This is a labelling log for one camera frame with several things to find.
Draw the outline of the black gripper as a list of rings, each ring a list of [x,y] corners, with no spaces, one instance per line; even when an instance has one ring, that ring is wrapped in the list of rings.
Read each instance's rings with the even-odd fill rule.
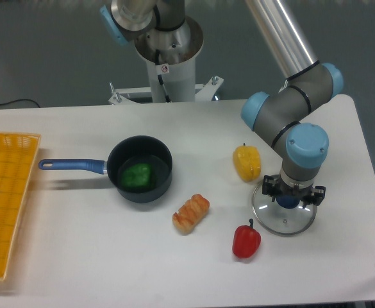
[[[319,206],[326,196],[325,186],[313,187],[314,179],[294,180],[288,175],[265,175],[262,182],[262,194],[269,196],[271,202],[286,199],[302,199],[303,208],[308,205]]]

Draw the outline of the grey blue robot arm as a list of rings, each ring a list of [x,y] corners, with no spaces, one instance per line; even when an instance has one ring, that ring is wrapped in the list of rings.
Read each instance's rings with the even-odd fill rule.
[[[278,93],[257,92],[241,110],[245,124],[282,158],[280,173],[264,177],[262,193],[286,209],[318,205],[326,190],[313,182],[329,140],[303,119],[342,91],[342,73],[315,56],[286,3],[246,5],[285,77]],[[114,41],[134,43],[145,60],[155,103],[198,99],[195,58],[203,32],[183,1],[112,1],[100,14]]]

